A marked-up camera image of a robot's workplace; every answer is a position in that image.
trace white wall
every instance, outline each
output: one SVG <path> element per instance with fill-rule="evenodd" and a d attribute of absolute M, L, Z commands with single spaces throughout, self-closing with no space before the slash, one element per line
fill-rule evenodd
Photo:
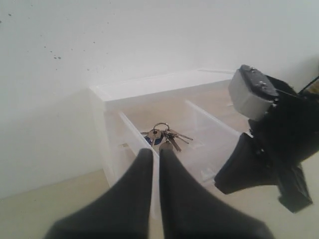
<path fill-rule="evenodd" d="M 300 89 L 318 73 L 318 9 L 299 0 L 0 1 L 0 198 L 101 167 L 90 85 L 246 63 Z"/>

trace key ring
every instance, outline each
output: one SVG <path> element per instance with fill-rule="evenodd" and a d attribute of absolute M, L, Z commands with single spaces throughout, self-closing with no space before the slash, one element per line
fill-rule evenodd
<path fill-rule="evenodd" d="M 153 130 L 155 130 L 155 127 L 156 127 L 156 126 L 161 125 L 161 124 L 166 125 L 166 126 L 167 126 L 167 130 L 169 130 L 169 125 L 168 125 L 168 123 L 163 123 L 163 122 L 155 124 Z"/>

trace open drawer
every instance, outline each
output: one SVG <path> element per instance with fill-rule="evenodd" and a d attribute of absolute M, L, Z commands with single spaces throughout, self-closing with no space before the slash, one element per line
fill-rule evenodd
<path fill-rule="evenodd" d="M 200 105 L 210 100 L 206 93 L 220 87 L 218 79 L 226 80 L 231 76 L 212 72 L 193 72 L 193 75 L 190 75 L 195 79 L 202 77 L 211 82 L 130 97 L 126 101 L 110 101 L 103 98 L 105 95 L 101 95 L 100 88 L 92 89 L 95 123 L 100 137 L 104 171 L 110 186 L 125 173 L 141 148 L 150 148 L 153 151 L 153 218 L 160 215 L 159 145 L 152 148 L 141 135 L 142 131 L 149 131 L 156 123 L 165 122 L 175 131 L 192 137 L 194 140 L 188 140 L 189 144 L 175 139 L 182 150 L 175 150 L 175 153 L 190 174 L 203 186 L 213 184 L 214 176 L 233 152 L 240 135 L 194 103 Z M 179 76 L 180 73 L 173 75 L 175 79 Z M 158 82 L 165 77 L 155 79 Z M 154 78 L 145 79 L 144 84 L 152 85 L 152 80 Z M 210 103 L 218 104 L 214 100 L 210 100 Z"/>

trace white drawer unit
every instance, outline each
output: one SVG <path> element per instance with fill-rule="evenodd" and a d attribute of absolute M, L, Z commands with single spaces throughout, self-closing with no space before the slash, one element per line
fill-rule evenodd
<path fill-rule="evenodd" d="M 95 125 L 110 186 L 125 173 L 141 148 L 150 148 L 154 154 L 151 216 L 160 216 L 159 145 L 152 148 L 141 135 L 159 122 L 194 139 L 189 144 L 176 139 L 182 151 L 175 153 L 200 184 L 213 184 L 214 176 L 237 144 L 239 131 L 248 128 L 228 96 L 232 75 L 194 70 L 91 87 Z"/>

